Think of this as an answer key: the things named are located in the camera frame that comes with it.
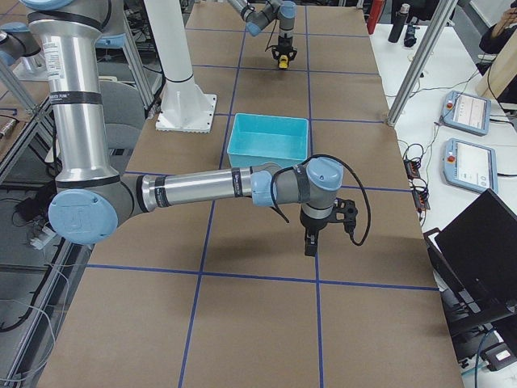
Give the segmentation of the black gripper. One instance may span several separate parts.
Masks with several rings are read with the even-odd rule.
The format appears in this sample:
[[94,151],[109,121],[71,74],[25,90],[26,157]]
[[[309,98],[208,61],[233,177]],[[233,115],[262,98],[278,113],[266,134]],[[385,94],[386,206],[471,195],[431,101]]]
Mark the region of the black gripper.
[[277,44],[271,46],[271,54],[276,61],[293,61],[297,50],[292,46],[292,37],[279,35]]
[[302,209],[300,221],[305,228],[305,256],[315,256],[319,231],[336,221],[335,214],[332,209]]

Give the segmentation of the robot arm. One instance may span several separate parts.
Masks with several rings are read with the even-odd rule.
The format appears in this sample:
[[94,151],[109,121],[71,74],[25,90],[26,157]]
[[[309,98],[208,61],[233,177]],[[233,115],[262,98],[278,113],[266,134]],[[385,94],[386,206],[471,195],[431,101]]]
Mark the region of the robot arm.
[[238,113],[226,170],[127,176],[115,169],[111,152],[133,149],[146,119],[136,90],[115,99],[102,95],[96,51],[129,41],[124,4],[28,1],[26,8],[48,72],[61,160],[48,219],[62,238],[95,244],[158,208],[242,197],[275,211],[299,204],[308,251],[330,223],[353,231],[355,208],[338,198],[345,165],[331,155],[309,155],[305,119]]
[[[285,70],[297,55],[292,46],[293,30],[296,19],[296,3],[292,1],[267,1],[258,11],[248,2],[232,1],[232,7],[240,13],[246,23],[246,30],[257,36],[271,23],[279,24],[276,45],[268,45],[278,68]],[[260,116],[238,114],[235,118],[237,132],[241,135],[257,134],[251,148],[243,150],[242,157],[264,158],[262,151],[271,145],[271,160],[253,169],[251,173],[251,198],[257,206],[267,206],[284,220],[287,216],[280,205],[298,203],[302,205],[300,220],[305,228],[305,255],[317,254],[319,231],[326,226],[323,217],[310,214],[314,207],[316,186],[309,174],[316,170],[316,162],[298,159],[307,152],[308,121],[279,116]]]

